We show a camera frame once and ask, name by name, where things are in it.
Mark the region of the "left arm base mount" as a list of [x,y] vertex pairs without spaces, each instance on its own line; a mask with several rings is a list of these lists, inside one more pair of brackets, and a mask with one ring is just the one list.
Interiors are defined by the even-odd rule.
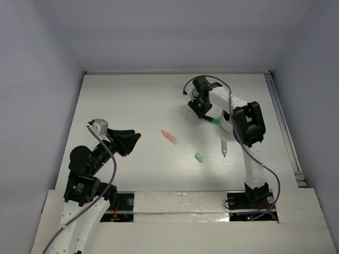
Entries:
[[100,222],[133,222],[134,192],[118,192],[115,206],[109,207]]

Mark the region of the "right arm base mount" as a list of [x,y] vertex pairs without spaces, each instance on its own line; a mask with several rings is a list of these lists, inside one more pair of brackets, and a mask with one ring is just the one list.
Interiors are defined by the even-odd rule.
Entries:
[[278,221],[275,206],[271,208],[273,202],[272,193],[251,203],[245,197],[244,192],[231,192],[227,194],[224,207],[229,210],[229,220],[231,222],[249,222],[260,215],[262,216],[255,219],[255,221]]

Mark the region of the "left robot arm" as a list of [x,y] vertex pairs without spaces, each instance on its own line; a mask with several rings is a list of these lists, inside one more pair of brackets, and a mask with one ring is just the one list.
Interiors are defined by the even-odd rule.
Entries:
[[87,129],[99,142],[93,149],[78,146],[70,153],[69,175],[59,229],[43,253],[85,253],[104,213],[118,205],[116,153],[125,157],[134,149],[140,133],[111,130],[92,122]]

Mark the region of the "orange highlighter marker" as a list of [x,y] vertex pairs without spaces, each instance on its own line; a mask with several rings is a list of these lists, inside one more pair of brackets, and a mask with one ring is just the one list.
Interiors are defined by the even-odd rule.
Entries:
[[178,144],[177,138],[175,138],[173,135],[171,135],[168,131],[162,130],[162,134],[172,144],[174,144],[174,145]]

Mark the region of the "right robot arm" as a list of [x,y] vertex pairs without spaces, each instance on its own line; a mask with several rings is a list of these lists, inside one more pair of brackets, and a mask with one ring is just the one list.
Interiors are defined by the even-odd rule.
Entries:
[[190,100],[188,106],[198,118],[211,122],[207,113],[214,105],[222,109],[220,125],[233,134],[239,143],[245,163],[245,190],[228,194],[229,208],[256,209],[271,195],[264,176],[262,141],[266,127],[258,102],[247,102],[233,95],[231,88],[221,79],[208,81],[208,75],[190,79],[183,87],[183,95]]

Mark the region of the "black green highlighter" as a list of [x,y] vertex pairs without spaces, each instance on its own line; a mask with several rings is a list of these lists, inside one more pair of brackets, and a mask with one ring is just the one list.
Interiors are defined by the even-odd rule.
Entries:
[[211,122],[213,124],[219,124],[219,120],[217,118],[214,117],[210,117],[210,116],[204,116],[204,119],[208,122]]

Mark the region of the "green highlighter marker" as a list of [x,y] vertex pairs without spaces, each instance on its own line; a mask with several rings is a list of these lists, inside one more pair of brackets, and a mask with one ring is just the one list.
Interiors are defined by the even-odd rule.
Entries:
[[225,157],[227,155],[227,139],[225,137],[221,138],[221,153],[223,155],[223,157]]

